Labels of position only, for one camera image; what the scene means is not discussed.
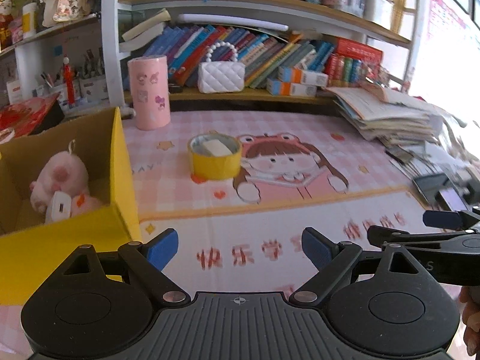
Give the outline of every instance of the white quilted handbag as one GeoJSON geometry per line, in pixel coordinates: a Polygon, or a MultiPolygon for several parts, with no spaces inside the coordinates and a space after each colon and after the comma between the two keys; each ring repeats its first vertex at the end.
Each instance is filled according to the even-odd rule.
{"type": "Polygon", "coordinates": [[[240,92],[245,86],[245,65],[237,62],[238,51],[228,42],[215,43],[207,50],[206,62],[198,67],[198,90],[201,93],[240,92]],[[232,61],[212,62],[212,53],[228,46],[233,51],[232,61]]]}

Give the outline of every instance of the wooden shelf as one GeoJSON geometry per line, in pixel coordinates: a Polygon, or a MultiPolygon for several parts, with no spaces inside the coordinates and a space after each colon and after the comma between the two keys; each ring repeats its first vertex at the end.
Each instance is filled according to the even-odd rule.
{"type": "MultiPolygon", "coordinates": [[[[124,92],[125,102],[133,100],[129,91],[124,92]]],[[[266,101],[300,104],[332,105],[335,95],[325,93],[322,97],[273,96],[265,89],[245,88],[235,93],[200,93],[196,88],[183,88],[182,93],[171,93],[170,100],[236,100],[236,101],[266,101]]]]}
{"type": "Polygon", "coordinates": [[[258,11],[269,12],[272,10],[271,7],[275,7],[277,10],[278,8],[281,8],[286,14],[299,17],[302,15],[308,15],[309,18],[313,20],[365,33],[375,39],[403,47],[410,46],[410,40],[387,30],[378,24],[324,5],[307,3],[300,0],[208,0],[206,2],[203,0],[118,0],[118,2],[125,5],[132,5],[133,10],[159,8],[160,5],[164,8],[195,6],[196,9],[209,7],[233,7],[253,10],[255,11],[253,14],[256,14],[258,11]]]}
{"type": "Polygon", "coordinates": [[[49,37],[57,35],[61,32],[67,32],[67,31],[70,31],[70,30],[74,30],[75,28],[82,27],[82,26],[85,26],[87,24],[95,23],[97,21],[98,21],[98,15],[97,14],[92,14],[92,15],[88,15],[88,16],[80,19],[80,20],[74,21],[72,23],[57,24],[54,27],[47,28],[46,30],[44,30],[42,32],[39,32],[38,34],[36,34],[34,36],[31,36],[30,38],[21,40],[20,42],[15,43],[14,45],[7,47],[6,49],[2,50],[2,52],[0,52],[0,57],[4,56],[6,54],[9,54],[13,50],[15,50],[16,47],[21,46],[23,44],[34,42],[34,41],[37,41],[37,40],[40,40],[40,39],[49,38],[49,37]]]}

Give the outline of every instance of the pink canister with stickers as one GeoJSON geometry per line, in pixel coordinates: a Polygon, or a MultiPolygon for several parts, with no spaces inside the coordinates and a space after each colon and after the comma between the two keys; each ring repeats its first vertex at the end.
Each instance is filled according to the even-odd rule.
{"type": "Polygon", "coordinates": [[[135,121],[140,130],[155,130],[170,123],[167,57],[156,55],[128,62],[135,121]]]}

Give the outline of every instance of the yellow tape roll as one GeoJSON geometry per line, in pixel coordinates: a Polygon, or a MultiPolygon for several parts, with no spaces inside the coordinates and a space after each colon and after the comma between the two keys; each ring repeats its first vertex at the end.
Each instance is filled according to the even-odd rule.
{"type": "Polygon", "coordinates": [[[240,172],[242,144],[234,137],[224,134],[202,134],[190,139],[187,145],[192,174],[205,180],[232,179],[240,172]],[[218,139],[232,152],[223,157],[211,156],[202,143],[218,139]]]}

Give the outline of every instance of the ridged black surface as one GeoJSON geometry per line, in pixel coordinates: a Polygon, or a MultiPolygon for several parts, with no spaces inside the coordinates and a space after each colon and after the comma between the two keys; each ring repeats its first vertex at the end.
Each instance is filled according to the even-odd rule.
{"type": "MultiPolygon", "coordinates": [[[[422,358],[450,357],[438,352],[422,358]]],[[[280,294],[201,293],[187,307],[161,312],[139,342],[105,358],[191,359],[373,360],[375,357],[347,346],[330,332],[318,312],[290,306],[280,294]]],[[[32,360],[47,360],[47,357],[34,355],[32,360]]]]}

